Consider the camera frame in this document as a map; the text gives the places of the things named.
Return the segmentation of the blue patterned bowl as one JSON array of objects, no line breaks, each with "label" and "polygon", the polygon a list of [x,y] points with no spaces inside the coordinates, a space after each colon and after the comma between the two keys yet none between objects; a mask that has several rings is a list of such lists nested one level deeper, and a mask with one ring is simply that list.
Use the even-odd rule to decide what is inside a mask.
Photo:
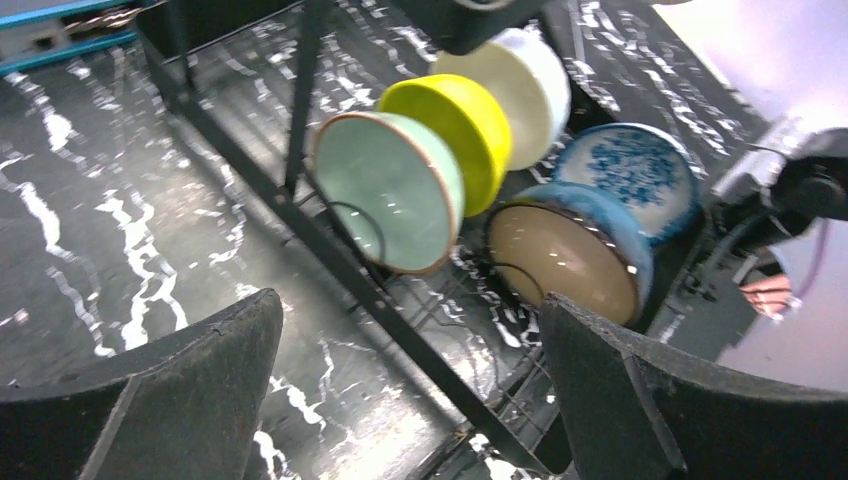
[{"label": "blue patterned bowl", "polygon": [[654,245],[688,229],[700,211],[688,151],[645,124],[616,122],[580,132],[560,153],[552,178],[609,193],[639,220]]}]

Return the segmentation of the dark blue beige bowl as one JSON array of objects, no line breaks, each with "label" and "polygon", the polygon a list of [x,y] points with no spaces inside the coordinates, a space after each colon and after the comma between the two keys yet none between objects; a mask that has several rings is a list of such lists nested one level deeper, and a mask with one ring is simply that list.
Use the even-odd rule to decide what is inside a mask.
[{"label": "dark blue beige bowl", "polygon": [[620,325],[641,316],[652,249],[612,195],[577,183],[535,185],[494,209],[483,233],[486,260],[525,303],[538,307],[558,293]]}]

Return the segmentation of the yellow green bowl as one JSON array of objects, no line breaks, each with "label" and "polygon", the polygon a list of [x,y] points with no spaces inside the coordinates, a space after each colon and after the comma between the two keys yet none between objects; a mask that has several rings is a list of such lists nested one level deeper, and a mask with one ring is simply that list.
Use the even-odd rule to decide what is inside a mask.
[{"label": "yellow green bowl", "polygon": [[378,110],[417,120],[447,143],[463,174],[466,217],[494,203],[510,165],[513,135],[486,88],[457,74],[425,75],[388,87]]}]

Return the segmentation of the pale green bowl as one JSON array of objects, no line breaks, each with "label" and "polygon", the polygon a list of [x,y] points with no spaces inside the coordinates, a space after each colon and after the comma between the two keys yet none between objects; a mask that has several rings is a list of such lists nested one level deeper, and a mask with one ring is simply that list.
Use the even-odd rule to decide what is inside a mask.
[{"label": "pale green bowl", "polygon": [[394,113],[336,115],[314,137],[312,175],[368,260],[405,274],[446,262],[464,213],[463,175],[423,123]]}]

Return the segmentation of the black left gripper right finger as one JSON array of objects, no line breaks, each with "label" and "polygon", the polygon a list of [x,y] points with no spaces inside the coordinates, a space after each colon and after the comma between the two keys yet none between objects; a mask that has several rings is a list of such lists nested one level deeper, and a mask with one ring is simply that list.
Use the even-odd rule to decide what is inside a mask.
[{"label": "black left gripper right finger", "polygon": [[847,396],[739,372],[557,293],[540,338],[582,479],[843,479]]}]

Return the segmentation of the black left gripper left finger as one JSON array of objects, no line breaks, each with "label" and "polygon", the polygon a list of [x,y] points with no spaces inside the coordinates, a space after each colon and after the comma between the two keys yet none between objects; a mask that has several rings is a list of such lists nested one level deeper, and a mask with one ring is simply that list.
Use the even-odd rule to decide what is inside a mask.
[{"label": "black left gripper left finger", "polygon": [[156,341],[1,390],[5,479],[239,479],[283,327],[270,288]]}]

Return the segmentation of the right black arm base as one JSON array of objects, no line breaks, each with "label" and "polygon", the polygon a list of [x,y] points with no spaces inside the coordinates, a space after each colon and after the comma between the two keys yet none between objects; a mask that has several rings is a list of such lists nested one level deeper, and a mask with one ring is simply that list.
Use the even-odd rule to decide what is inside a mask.
[{"label": "right black arm base", "polygon": [[847,219],[847,129],[812,134],[791,155],[772,183],[740,199],[717,200],[707,210],[702,239],[680,290],[707,297],[710,277],[733,253],[800,236],[817,219]]}]

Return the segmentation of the dark striped white bowl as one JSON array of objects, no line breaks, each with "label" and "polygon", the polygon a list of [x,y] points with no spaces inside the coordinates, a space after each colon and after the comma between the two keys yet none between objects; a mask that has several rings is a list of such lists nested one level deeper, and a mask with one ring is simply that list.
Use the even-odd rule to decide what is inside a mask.
[{"label": "dark striped white bowl", "polygon": [[512,129],[511,171],[544,159],[570,115],[571,89],[560,58],[523,29],[507,28],[465,55],[441,51],[429,72],[469,78],[495,97]]}]

